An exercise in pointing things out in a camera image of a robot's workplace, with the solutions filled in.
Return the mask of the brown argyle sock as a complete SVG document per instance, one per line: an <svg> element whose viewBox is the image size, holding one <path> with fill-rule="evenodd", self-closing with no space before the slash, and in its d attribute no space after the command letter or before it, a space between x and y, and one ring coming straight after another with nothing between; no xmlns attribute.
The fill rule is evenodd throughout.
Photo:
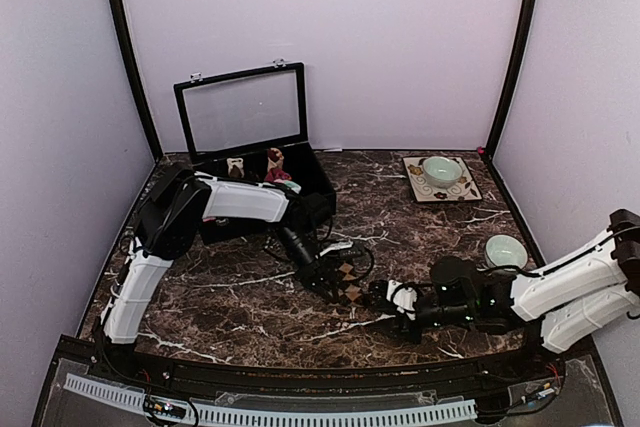
<svg viewBox="0 0 640 427"><path fill-rule="evenodd" d="M335 277L341 282L343 290L343 301L334 303L338 305L361 305L367 304L364 281L369 277L370 270L359 272L356 267L348 262L343 262L336 270Z"/></svg>

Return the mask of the black glass-lid storage box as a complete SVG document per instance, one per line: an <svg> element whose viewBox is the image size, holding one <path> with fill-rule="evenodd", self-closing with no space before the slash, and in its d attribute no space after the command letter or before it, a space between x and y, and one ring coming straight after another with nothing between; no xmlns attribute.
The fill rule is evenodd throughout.
<svg viewBox="0 0 640 427"><path fill-rule="evenodd" d="M305 66L281 63L203 77L173 86L187 150L194 167L227 177L240 158L243 178L262 182L268 151L280 150L281 170L311 196L320 212L304 226L311 238L336 213L336 191L309 143Z"/></svg>

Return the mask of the pink mint patterned sock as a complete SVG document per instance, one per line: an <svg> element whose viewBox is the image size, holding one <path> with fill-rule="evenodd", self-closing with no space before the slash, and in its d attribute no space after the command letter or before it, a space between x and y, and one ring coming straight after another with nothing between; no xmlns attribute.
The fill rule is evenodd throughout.
<svg viewBox="0 0 640 427"><path fill-rule="evenodd" d="M302 190L302 187L299 184L297 184L297 183L295 183L293 181L286 180L286 181L283 182L283 184L288 189L292 190L293 192L295 192L297 194L299 194L301 192L301 190Z"/></svg>

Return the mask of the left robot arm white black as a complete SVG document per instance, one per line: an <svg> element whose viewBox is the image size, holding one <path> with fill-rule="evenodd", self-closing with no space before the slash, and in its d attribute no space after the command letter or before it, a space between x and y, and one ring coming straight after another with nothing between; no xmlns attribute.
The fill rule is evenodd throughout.
<svg viewBox="0 0 640 427"><path fill-rule="evenodd" d="M316 192L301 195L283 182L219 178L172 165L136 213L126 261L95 321L95 339L113 344L103 352L103 368L120 383L140 376L140 359L122 345L135 343L156 287L191 249L202 225L219 220L270 225L296 276L310 287L321 266L317 230L332 215L328 199Z"/></svg>

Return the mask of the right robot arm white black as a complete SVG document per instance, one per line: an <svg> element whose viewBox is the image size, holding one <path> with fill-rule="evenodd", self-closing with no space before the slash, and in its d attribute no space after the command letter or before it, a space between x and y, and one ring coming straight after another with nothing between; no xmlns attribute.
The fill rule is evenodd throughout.
<svg viewBox="0 0 640 427"><path fill-rule="evenodd" d="M369 304L393 317L398 335L419 342L426 329L457 326L489 335L532 327L537 342L510 360L521 381L611 321L639 317L639 216L614 211L583 247L532 271L515 265L480 270L455 256L438 259L426 283L378 280Z"/></svg>

